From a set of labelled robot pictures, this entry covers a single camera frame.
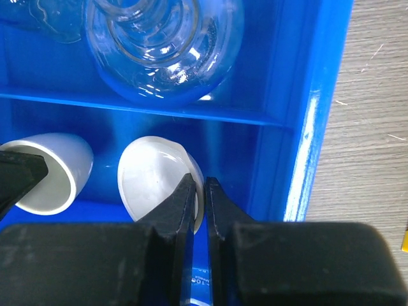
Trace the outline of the yellow test tube rack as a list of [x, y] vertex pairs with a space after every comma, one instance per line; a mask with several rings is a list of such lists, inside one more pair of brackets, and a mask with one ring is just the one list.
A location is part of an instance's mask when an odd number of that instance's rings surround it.
[[404, 231], [404, 237], [402, 239], [401, 250], [403, 252], [408, 253], [408, 226], [406, 226], [406, 229]]

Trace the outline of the small white ceramic dish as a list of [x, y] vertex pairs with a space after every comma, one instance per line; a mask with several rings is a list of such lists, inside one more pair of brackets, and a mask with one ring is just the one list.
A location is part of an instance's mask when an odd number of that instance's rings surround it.
[[194, 233], [204, 216], [204, 178], [195, 159], [179, 143], [144, 136], [123, 151], [117, 168], [121, 200], [134, 221], [139, 221], [169, 197], [187, 173], [196, 184]]

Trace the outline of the clear glass flask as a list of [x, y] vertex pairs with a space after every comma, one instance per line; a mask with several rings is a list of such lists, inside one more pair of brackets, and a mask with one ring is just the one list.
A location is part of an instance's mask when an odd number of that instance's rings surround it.
[[88, 1], [85, 33], [95, 66], [118, 95], [173, 108], [227, 76], [244, 32], [241, 1]]

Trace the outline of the small translucent plastic cup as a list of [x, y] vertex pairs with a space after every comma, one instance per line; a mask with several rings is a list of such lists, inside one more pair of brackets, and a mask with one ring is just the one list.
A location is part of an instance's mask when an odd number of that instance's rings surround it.
[[67, 133], [45, 133], [12, 140], [2, 151], [42, 156], [48, 174], [22, 197], [16, 206], [36, 215], [55, 215], [65, 211], [87, 183], [94, 162], [90, 145], [81, 137]]

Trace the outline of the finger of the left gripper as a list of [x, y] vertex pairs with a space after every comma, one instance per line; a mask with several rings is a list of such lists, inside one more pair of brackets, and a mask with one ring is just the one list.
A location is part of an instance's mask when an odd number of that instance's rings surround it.
[[1, 219], [47, 175], [43, 156], [1, 151]]

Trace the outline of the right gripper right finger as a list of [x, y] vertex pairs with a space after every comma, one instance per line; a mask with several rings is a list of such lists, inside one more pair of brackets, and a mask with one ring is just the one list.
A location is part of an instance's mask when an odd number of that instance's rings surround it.
[[383, 236], [358, 222], [260, 222], [205, 184], [214, 305], [406, 305]]

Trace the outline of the blue divided plastic bin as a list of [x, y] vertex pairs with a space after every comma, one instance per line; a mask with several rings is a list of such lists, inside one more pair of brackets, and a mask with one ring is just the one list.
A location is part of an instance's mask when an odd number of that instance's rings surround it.
[[351, 1], [244, 1], [242, 45], [226, 78], [173, 108], [137, 105], [100, 77], [82, 39], [59, 43], [1, 23], [1, 143], [43, 133], [83, 138], [91, 175], [56, 215], [13, 207], [22, 223], [130, 222], [117, 185], [123, 150], [160, 136], [259, 221], [305, 218], [351, 15]]

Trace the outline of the clear glass beaker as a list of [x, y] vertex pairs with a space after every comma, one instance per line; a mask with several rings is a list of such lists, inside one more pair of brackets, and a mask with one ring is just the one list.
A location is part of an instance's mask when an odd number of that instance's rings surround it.
[[191, 278], [190, 305], [212, 305], [210, 290], [210, 273], [208, 269], [193, 268]]

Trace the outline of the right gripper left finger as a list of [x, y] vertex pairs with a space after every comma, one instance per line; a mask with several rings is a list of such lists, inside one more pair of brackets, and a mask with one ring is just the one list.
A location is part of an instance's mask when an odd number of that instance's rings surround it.
[[186, 305], [195, 183], [137, 222], [22, 223], [1, 232], [2, 305]]

